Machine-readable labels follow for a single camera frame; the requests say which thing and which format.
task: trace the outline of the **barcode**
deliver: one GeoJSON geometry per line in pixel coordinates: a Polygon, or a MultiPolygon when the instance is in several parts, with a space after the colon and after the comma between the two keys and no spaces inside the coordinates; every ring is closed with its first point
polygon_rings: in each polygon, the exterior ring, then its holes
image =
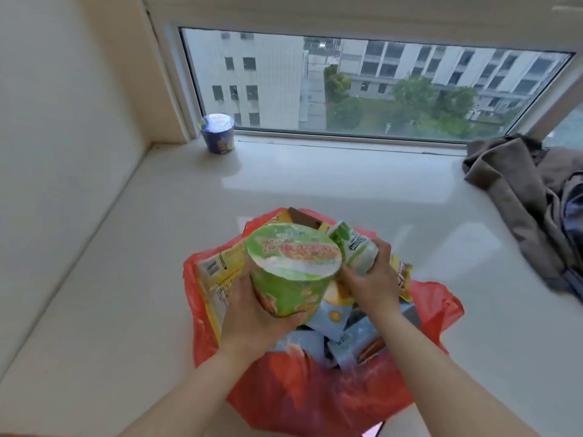
{"type": "Polygon", "coordinates": [[[210,262],[206,265],[206,272],[209,274],[209,276],[214,276],[215,273],[219,272],[219,264],[217,264],[217,262],[214,260],[213,262],[210,262]]]}

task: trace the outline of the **right hand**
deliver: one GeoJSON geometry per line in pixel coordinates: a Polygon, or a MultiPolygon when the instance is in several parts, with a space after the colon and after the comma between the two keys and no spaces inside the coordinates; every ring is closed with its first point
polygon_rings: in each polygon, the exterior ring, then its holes
{"type": "Polygon", "coordinates": [[[390,244],[374,238],[378,255],[366,276],[358,276],[346,264],[340,279],[348,287],[361,309],[373,323],[385,316],[400,313],[397,272],[390,266],[390,244]]]}

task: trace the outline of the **clothing pile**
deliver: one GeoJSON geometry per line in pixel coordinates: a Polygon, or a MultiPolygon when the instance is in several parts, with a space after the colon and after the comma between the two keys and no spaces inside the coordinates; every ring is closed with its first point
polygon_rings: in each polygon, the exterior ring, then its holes
{"type": "Polygon", "coordinates": [[[583,150],[520,134],[473,141],[465,179],[486,191],[546,284],[583,303],[583,150]]]}

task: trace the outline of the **green instant noodle cup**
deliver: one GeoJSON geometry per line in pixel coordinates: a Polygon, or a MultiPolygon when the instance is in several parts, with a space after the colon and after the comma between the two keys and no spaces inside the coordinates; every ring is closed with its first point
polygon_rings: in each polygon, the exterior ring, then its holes
{"type": "Polygon", "coordinates": [[[259,303],[276,317],[314,313],[342,264],[328,235],[298,224],[260,227],[245,246],[259,303]]]}

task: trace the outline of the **white building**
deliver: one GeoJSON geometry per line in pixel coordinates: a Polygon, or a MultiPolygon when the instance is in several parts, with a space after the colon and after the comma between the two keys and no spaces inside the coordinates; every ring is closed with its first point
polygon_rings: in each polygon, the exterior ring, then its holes
{"type": "Polygon", "coordinates": [[[185,29],[205,113],[238,125],[298,128],[304,61],[302,36],[185,29]]]}
{"type": "Polygon", "coordinates": [[[429,77],[444,90],[474,87],[476,118],[523,105],[565,58],[553,52],[343,39],[338,72],[352,78],[350,95],[370,98],[392,98],[392,86],[409,76],[429,77]]]}

